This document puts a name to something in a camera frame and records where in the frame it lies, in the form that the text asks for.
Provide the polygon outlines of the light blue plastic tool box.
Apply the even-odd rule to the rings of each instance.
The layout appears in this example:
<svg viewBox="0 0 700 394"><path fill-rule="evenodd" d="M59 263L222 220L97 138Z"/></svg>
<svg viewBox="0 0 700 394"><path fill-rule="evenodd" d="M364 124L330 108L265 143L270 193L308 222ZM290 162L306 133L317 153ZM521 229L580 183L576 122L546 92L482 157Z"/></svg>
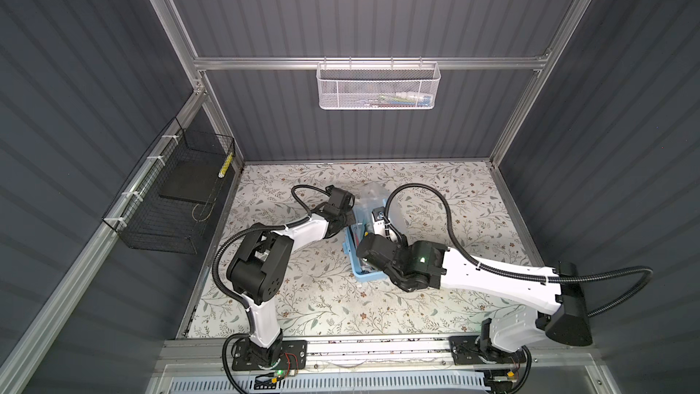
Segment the light blue plastic tool box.
<svg viewBox="0 0 700 394"><path fill-rule="evenodd" d="M350 260L353 275L360 283L377 280L390 281L387 275L380 270L376 270L357 255L357 248L362 239L368 233L374 233L372 229L372 210L380 206L386 208L386 200L388 200L390 193L390 190L378 182L366 182L359 187L355 196L353 211L357 222L346 228L346 239L343 247ZM400 237L407 238L403 213L399 205L391 206L389 220L394 225L394 227L389 228L389 239L396 243Z"/></svg>

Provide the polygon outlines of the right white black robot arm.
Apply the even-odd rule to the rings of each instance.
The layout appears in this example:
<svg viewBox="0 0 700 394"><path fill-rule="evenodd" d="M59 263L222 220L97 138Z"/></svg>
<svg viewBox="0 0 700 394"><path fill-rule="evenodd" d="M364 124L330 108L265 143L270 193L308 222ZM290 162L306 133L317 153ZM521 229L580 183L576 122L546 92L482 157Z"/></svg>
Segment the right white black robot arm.
<svg viewBox="0 0 700 394"><path fill-rule="evenodd" d="M592 345L581 287L556 283L552 269L481 258L472 263L444 244L417 241L407 246L374 233L363 236L357 255L405 292L444 287L520 304L521 308L506 316L482 322L473 349L484 362L520 358L526 346L543 339L572 347Z"/></svg>

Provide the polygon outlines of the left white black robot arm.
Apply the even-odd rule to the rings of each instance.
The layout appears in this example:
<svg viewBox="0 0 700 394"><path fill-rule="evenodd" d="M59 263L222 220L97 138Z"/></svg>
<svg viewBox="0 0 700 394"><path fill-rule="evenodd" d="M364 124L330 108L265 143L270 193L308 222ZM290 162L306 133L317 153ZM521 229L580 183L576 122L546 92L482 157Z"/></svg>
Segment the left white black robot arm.
<svg viewBox="0 0 700 394"><path fill-rule="evenodd" d="M253 224L229 237L211 267L215 286L240 303L249 323L253 359L271 367L282 354L284 334L276 316L275 296L296 249L329 239L355 223L355 196L329 185L297 184L291 194L306 214L289 224Z"/></svg>

